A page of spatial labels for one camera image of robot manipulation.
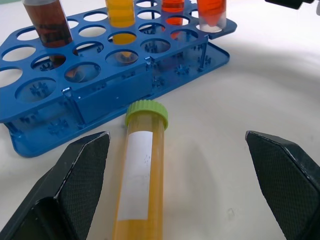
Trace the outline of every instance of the black object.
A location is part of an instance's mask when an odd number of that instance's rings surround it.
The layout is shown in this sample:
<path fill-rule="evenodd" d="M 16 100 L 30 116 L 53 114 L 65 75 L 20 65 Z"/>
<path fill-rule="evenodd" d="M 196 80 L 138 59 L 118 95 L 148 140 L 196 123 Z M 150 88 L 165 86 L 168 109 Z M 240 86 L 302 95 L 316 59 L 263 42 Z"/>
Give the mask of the black object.
<path fill-rule="evenodd" d="M 291 9 L 299 9 L 302 3 L 312 4 L 315 0 L 265 0 L 268 3 L 281 5 Z"/>
<path fill-rule="evenodd" d="M 260 132 L 245 137 L 256 175 L 287 240 L 320 240 L 320 167 L 294 142 Z"/>
<path fill-rule="evenodd" d="M 0 240 L 85 240 L 99 201 L 109 133 L 71 143 L 0 232 Z"/>

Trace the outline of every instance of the tube cap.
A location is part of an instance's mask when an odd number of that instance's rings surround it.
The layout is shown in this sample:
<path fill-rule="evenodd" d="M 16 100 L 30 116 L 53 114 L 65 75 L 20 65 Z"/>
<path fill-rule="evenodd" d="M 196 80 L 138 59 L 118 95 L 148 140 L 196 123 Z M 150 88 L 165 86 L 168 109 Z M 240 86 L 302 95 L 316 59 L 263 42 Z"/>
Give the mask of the tube cap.
<path fill-rule="evenodd" d="M 125 125 L 128 126 L 130 117 L 137 112 L 152 112 L 163 118 L 164 129 L 168 127 L 168 111 L 161 103 L 153 100 L 139 100 L 132 103 L 125 116 Z"/>

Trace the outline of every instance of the white surface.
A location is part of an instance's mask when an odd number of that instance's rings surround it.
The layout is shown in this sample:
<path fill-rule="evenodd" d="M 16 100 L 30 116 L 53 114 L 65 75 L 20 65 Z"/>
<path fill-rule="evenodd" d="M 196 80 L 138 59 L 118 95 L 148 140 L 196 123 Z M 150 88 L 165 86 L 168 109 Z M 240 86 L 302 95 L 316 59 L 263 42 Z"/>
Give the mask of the white surface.
<path fill-rule="evenodd" d="M 152 131 L 128 136 L 118 221 L 148 219 L 152 139 Z"/>
<path fill-rule="evenodd" d="M 103 0 L 63 0 L 67 16 Z M 256 178 L 247 130 L 298 143 L 320 164 L 320 17 L 263 0 L 230 0 L 235 33 L 213 42 L 230 63 L 160 98 L 169 112 L 164 156 L 164 240 L 285 240 Z M 0 43 L 31 25 L 21 3 L 0 5 Z M 111 240 L 124 117 L 86 134 L 111 133 L 104 184 L 89 240 Z M 0 126 L 0 229 L 67 143 L 36 158 L 13 150 Z"/>

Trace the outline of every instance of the blank label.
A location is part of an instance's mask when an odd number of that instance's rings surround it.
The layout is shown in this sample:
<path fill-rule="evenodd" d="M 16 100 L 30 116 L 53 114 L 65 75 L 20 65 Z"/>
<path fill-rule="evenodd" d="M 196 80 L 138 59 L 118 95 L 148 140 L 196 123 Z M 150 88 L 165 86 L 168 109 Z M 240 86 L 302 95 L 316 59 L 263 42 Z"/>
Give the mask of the blank label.
<path fill-rule="evenodd" d="M 117 220 L 147 220 L 152 153 L 151 131 L 128 136 Z"/>

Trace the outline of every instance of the test tube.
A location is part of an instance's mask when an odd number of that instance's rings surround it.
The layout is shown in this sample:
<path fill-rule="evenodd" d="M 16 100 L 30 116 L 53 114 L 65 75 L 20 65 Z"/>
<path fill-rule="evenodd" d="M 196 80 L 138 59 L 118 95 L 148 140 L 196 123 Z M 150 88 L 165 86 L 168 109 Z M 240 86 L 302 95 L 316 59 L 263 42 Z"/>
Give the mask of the test tube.
<path fill-rule="evenodd" d="M 59 0 L 22 0 L 43 46 L 59 48 L 72 42 L 69 25 Z M 63 56 L 50 56 L 55 67 L 64 63 Z"/>
<path fill-rule="evenodd" d="M 162 11 L 168 13 L 179 13 L 184 10 L 185 0 L 163 0 L 162 1 Z M 182 17 L 171 17 L 166 20 L 168 24 L 182 26 L 183 18 Z M 173 33 L 172 38 L 175 39 L 179 33 Z"/>
<path fill-rule="evenodd" d="M 152 100 L 128 109 L 126 150 L 112 240 L 162 240 L 166 108 Z"/>
<path fill-rule="evenodd" d="M 226 27 L 226 0 L 197 0 L 197 4 L 201 31 L 217 33 Z"/>
<path fill-rule="evenodd" d="M 110 25 L 116 28 L 127 28 L 135 24 L 135 8 L 133 0 L 105 0 L 108 8 Z M 136 36 L 128 33 L 120 33 L 113 36 L 112 41 L 117 45 L 129 44 L 135 41 Z M 117 60 L 122 63 L 136 61 L 136 55 L 129 51 L 121 52 Z"/>

